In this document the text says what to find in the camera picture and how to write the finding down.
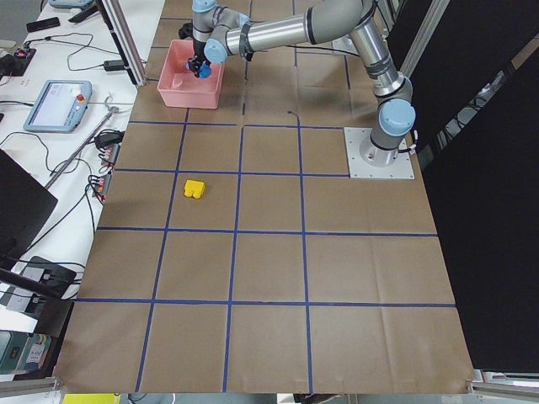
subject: black partition panel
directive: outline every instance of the black partition panel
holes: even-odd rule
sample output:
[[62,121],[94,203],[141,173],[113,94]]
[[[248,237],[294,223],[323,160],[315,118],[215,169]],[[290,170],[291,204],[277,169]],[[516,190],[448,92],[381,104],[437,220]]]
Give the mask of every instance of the black partition panel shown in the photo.
[[[430,1],[407,0],[387,39],[400,67]],[[453,0],[411,75],[418,149],[539,32],[537,0]]]
[[424,171],[473,365],[539,370],[539,50]]

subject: yellow block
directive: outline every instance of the yellow block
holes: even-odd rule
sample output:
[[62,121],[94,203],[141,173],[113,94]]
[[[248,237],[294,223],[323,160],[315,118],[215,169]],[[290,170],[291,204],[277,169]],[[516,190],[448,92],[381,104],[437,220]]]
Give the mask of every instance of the yellow block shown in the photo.
[[66,394],[63,404],[119,404],[120,395],[107,394]]
[[184,195],[188,198],[200,199],[204,194],[205,183],[188,179],[185,181]]

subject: robotic arm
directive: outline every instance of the robotic arm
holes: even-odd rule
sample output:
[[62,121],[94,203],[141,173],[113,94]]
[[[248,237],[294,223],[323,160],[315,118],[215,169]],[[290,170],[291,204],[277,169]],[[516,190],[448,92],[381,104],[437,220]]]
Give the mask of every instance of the robotic arm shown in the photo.
[[193,0],[195,55],[189,69],[198,76],[204,65],[224,63],[231,55],[250,61],[255,51],[350,35],[378,101],[378,120],[361,145],[361,155],[371,165],[385,167],[397,158],[401,140],[414,125],[415,110],[410,104],[412,84],[394,66],[373,20],[375,10],[375,0],[325,0],[304,14],[251,24],[248,16],[218,6],[216,0]]

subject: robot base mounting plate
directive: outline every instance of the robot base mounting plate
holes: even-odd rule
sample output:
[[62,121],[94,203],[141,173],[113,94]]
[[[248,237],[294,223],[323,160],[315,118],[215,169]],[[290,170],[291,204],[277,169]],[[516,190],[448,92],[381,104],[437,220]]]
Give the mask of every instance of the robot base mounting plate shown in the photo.
[[[371,134],[371,130],[372,128],[344,128],[350,178],[415,179],[408,153],[399,153],[397,160],[387,167],[374,167],[363,159],[360,144]],[[407,148],[405,140],[401,142],[399,148]]]

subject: pink plastic bin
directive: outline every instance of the pink plastic bin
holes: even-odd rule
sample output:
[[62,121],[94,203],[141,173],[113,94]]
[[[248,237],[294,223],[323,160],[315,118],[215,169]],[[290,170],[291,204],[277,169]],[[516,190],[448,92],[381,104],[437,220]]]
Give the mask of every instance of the pink plastic bin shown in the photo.
[[212,64],[208,78],[196,78],[185,65],[193,56],[191,40],[173,40],[157,90],[168,107],[217,109],[224,65]]

